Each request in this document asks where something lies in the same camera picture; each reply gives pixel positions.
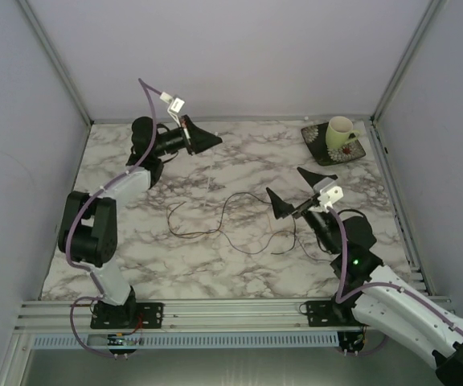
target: mug handle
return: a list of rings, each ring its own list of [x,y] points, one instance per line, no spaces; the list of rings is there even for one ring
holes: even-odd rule
[[[348,143],[352,143],[353,141],[357,141],[360,137],[360,132],[358,130],[351,130],[350,135],[355,134],[354,138],[348,139],[346,142],[344,142],[344,145],[347,145]]]

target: robotic arm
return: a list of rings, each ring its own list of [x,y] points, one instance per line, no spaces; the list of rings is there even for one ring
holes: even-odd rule
[[[197,127],[187,115],[178,117],[177,113],[184,104],[180,98],[165,93],[160,98],[169,104],[168,113],[179,127],[168,129],[164,125],[157,125],[154,128],[151,118],[136,119],[132,124],[131,155],[126,163],[132,168],[111,187],[100,188],[100,193],[92,197],[80,222],[76,223],[76,217],[91,195],[73,191],[67,198],[58,246],[63,253],[70,248],[72,262],[90,274],[100,291],[100,300],[94,306],[91,321],[91,328],[94,329],[134,328],[141,322],[142,315],[151,311],[150,303],[136,302],[133,288],[117,265],[114,256],[117,249],[117,213],[160,179],[164,167],[161,156],[175,154],[182,149],[191,155],[199,154],[223,141]],[[155,133],[156,129],[164,129],[165,132]],[[144,158],[146,149],[151,145],[151,151]],[[76,227],[68,245],[68,235],[74,223]]]
[[[313,197],[294,207],[268,188],[274,216],[303,217],[330,253],[340,253],[331,263],[339,290],[332,301],[306,303],[309,324],[372,326],[414,351],[445,386],[463,386],[463,318],[431,302],[369,251],[376,239],[367,218],[342,223],[333,209],[343,197],[336,175],[298,171]]]

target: yellow-green cup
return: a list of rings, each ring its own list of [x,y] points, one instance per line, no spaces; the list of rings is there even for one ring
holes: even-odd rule
[[[328,122],[326,146],[328,149],[340,149],[342,146],[359,139],[360,132],[353,130],[353,122],[346,117],[333,117]]]

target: white wall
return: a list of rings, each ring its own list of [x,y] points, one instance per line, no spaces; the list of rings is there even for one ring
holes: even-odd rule
[[[428,0],[29,3],[92,119],[133,120],[139,76],[193,117],[371,114]]]
[[[0,0],[0,365],[39,295],[86,128],[16,2]]]
[[[439,14],[381,131],[427,272],[463,314],[463,1]]]

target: white marble surface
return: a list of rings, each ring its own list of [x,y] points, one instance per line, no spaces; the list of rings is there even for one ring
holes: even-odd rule
[[[287,232],[275,236],[262,253],[237,252],[219,233],[194,240],[170,234],[166,208],[185,202],[172,216],[178,232],[207,230],[217,225],[224,200],[237,191],[268,199],[266,187],[293,204],[311,194],[296,167],[337,174],[345,197],[337,209],[352,207],[366,213],[378,243],[371,251],[403,278],[410,269],[404,256],[390,204],[365,134],[362,121],[355,128],[367,152],[365,158],[340,166],[319,166],[301,137],[302,121],[206,122],[197,124],[223,138],[223,144],[204,154],[185,152],[166,165],[161,181],[118,215],[117,261],[138,298],[270,298],[315,297],[335,293],[338,280],[303,219],[297,221],[301,247],[290,248]],[[96,187],[124,170],[131,146],[130,125],[96,125],[80,169],[76,189]],[[207,191],[208,179],[210,188]],[[269,235],[292,230],[291,219],[274,220],[271,208],[247,196],[234,198],[227,208],[223,230],[232,242],[249,252],[265,246]],[[56,252],[43,287],[43,299],[74,299],[96,294],[89,277],[72,269]]]

